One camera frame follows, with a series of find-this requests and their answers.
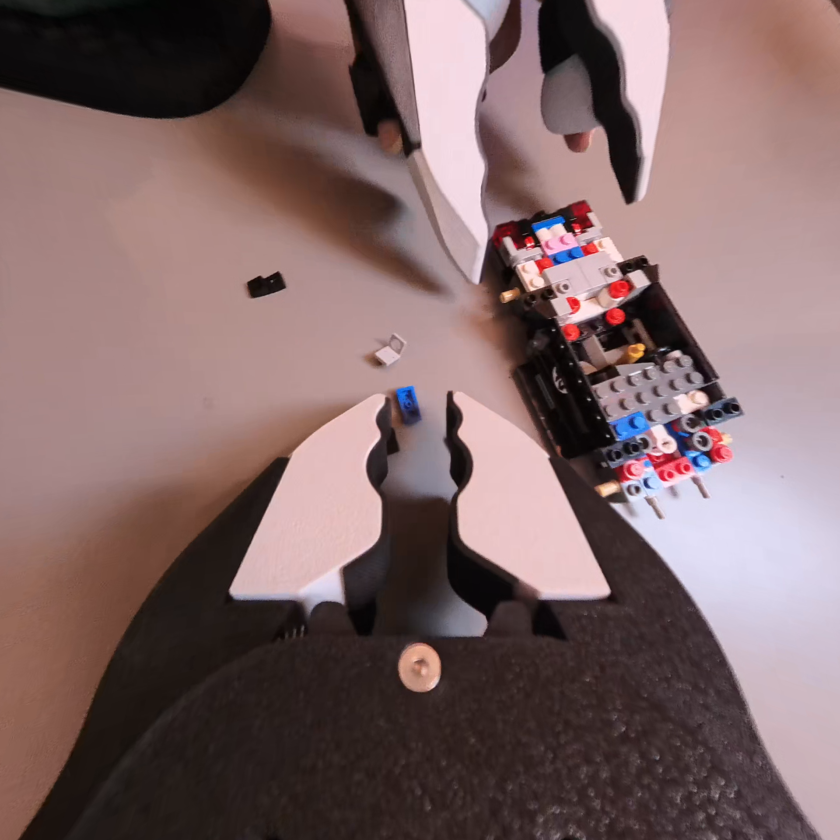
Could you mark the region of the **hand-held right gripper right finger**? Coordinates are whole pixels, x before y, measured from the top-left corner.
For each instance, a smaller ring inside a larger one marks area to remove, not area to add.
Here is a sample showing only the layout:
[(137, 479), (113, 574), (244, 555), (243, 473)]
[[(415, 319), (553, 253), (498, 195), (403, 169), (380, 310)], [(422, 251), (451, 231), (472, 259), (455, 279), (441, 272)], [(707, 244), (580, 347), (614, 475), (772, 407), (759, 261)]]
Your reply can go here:
[(488, 634), (566, 634), (558, 603), (611, 594), (550, 455), (464, 392), (446, 407), (447, 574)]

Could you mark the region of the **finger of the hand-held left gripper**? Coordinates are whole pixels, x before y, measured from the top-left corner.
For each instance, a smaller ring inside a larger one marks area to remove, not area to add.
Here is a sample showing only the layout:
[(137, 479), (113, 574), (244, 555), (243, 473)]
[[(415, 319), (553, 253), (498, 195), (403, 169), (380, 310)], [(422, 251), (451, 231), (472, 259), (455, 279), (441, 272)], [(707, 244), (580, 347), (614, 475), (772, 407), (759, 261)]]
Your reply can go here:
[(663, 1), (562, 2), (562, 28), (589, 74), (625, 203), (648, 189), (669, 63)]
[(489, 237), (477, 122), (489, 69), (487, 21), (471, 2), (408, 1), (404, 8), (419, 123), (408, 167), (439, 240), (477, 284)]

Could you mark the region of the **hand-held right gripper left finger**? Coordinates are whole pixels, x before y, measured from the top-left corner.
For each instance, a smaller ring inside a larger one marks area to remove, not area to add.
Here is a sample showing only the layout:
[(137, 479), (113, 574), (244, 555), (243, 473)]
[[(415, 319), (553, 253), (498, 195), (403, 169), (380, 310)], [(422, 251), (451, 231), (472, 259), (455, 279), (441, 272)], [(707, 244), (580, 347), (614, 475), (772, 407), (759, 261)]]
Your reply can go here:
[(372, 632), (390, 563), (382, 483), (392, 407), (375, 394), (326, 423), (289, 457), (229, 587), (236, 601), (296, 602), (306, 616), (344, 605)]

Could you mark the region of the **lego car model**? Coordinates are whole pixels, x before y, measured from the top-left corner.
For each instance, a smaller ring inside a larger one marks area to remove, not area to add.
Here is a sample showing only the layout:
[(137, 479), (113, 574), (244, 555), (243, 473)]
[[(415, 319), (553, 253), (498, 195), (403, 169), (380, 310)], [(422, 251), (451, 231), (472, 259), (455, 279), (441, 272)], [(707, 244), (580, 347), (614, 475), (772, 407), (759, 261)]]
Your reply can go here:
[(646, 502), (733, 459), (723, 424), (741, 417), (644, 255), (626, 258), (590, 204), (499, 224), (490, 247), (500, 302), (526, 330), (516, 369), (549, 450), (584, 467), (603, 498)]

